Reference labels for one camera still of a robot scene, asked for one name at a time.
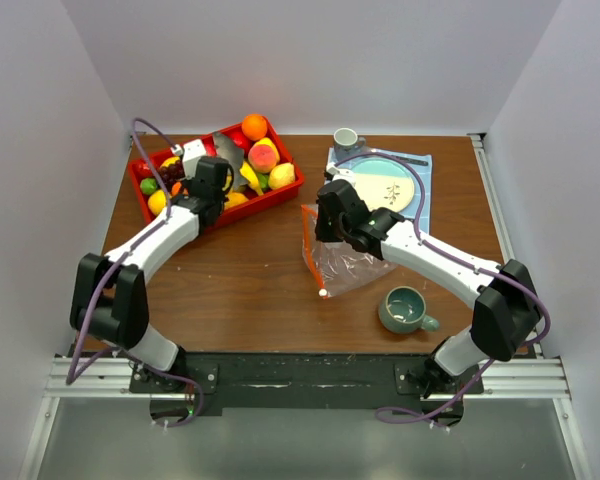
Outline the clear zip top bag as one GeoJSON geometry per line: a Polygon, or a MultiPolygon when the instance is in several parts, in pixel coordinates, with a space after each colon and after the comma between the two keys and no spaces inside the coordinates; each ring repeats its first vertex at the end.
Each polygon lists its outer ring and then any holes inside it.
{"type": "Polygon", "coordinates": [[[363,287],[397,268],[368,253],[356,252],[347,243],[323,243],[316,239],[316,205],[301,206],[302,255],[318,285],[321,298],[332,298],[363,287]]]}

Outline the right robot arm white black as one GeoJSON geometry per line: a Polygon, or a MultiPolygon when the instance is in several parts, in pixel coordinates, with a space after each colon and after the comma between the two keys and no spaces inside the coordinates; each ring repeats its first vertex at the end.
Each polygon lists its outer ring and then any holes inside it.
{"type": "Polygon", "coordinates": [[[461,374],[483,360],[510,360],[518,349],[543,339],[531,333],[550,316],[527,267],[511,259],[499,265],[433,238],[416,219],[381,207],[370,210],[344,179],[317,194],[316,237],[345,242],[355,251],[398,264],[444,287],[472,308],[469,327],[445,339],[411,375],[430,392],[446,393],[461,374]]]}

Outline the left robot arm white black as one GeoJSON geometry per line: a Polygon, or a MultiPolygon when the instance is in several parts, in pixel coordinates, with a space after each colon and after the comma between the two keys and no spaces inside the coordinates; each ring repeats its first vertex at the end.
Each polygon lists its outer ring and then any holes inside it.
{"type": "Polygon", "coordinates": [[[105,255],[87,254],[78,264],[70,325],[78,333],[65,383],[73,384],[94,362],[80,363],[87,336],[121,349],[165,392],[191,391],[186,354],[150,323],[147,284],[182,247],[213,226],[224,211],[233,168],[203,156],[186,192],[125,244],[105,255]]]}

